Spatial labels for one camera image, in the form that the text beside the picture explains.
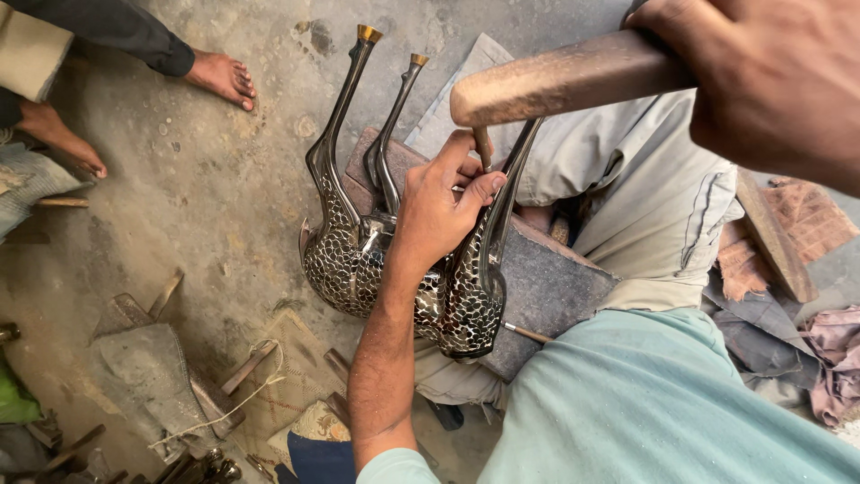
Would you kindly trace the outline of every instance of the light blue shirt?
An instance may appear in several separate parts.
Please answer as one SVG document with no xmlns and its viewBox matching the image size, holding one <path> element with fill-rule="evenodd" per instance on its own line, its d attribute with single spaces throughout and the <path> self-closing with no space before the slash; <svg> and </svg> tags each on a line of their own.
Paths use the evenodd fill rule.
<svg viewBox="0 0 860 484">
<path fill-rule="evenodd" d="M 481 483 L 860 482 L 860 450 L 743 386 L 694 309 L 602 311 L 519 372 Z M 358 483 L 439 482 L 418 452 Z"/>
</svg>

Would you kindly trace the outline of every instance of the brass tip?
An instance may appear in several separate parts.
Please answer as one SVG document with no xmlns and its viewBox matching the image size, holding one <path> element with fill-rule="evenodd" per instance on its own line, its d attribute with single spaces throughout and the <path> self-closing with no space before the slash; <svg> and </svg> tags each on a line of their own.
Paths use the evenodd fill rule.
<svg viewBox="0 0 860 484">
<path fill-rule="evenodd" d="M 409 62 L 411 62 L 413 64 L 424 66 L 424 64 L 426 64 L 428 62 L 428 60 L 430 60 L 430 58 L 428 56 L 421 55 L 419 53 L 414 53 L 414 54 L 412 54 L 412 58 L 409 60 Z"/>
<path fill-rule="evenodd" d="M 359 24 L 359 39 L 369 40 L 374 44 L 382 39 L 383 33 L 369 25 Z"/>
</svg>

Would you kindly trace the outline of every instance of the pink cloth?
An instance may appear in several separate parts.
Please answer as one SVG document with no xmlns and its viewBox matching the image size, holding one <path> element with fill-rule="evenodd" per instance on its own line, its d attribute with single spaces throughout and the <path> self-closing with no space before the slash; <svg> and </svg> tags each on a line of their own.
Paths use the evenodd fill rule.
<svg viewBox="0 0 860 484">
<path fill-rule="evenodd" d="M 821 378 L 809 392 L 815 417 L 830 426 L 860 402 L 860 306 L 822 311 L 801 332 L 821 359 Z"/>
</svg>

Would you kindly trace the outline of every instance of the bare foot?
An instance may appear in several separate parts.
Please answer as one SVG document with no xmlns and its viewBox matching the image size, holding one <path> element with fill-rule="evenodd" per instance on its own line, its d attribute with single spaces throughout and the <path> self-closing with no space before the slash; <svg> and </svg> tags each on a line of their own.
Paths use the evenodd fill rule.
<svg viewBox="0 0 860 484">
<path fill-rule="evenodd" d="M 98 153 L 89 143 L 69 131 L 49 102 L 37 104 L 22 99 L 18 105 L 24 119 L 15 125 L 16 128 L 69 155 L 76 165 L 94 177 L 104 178 L 108 175 L 108 168 L 101 162 Z"/>
<path fill-rule="evenodd" d="M 254 108 L 251 98 L 257 95 L 257 91 L 251 82 L 248 68 L 225 53 L 194 49 L 194 64 L 185 79 L 242 106 L 246 111 Z"/>
<path fill-rule="evenodd" d="M 552 228 L 552 205 L 546 207 L 519 207 L 517 215 L 541 232 L 550 233 Z"/>
</svg>

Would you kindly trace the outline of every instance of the hairy forearm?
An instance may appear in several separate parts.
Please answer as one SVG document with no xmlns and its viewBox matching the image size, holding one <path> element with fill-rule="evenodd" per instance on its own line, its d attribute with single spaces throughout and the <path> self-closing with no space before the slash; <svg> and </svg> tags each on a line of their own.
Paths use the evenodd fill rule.
<svg viewBox="0 0 860 484">
<path fill-rule="evenodd" d="M 410 413 L 415 386 L 412 325 L 417 290 L 413 276 L 395 271 L 386 274 L 355 351 L 348 401 L 358 470 L 384 450 L 416 449 Z"/>
</svg>

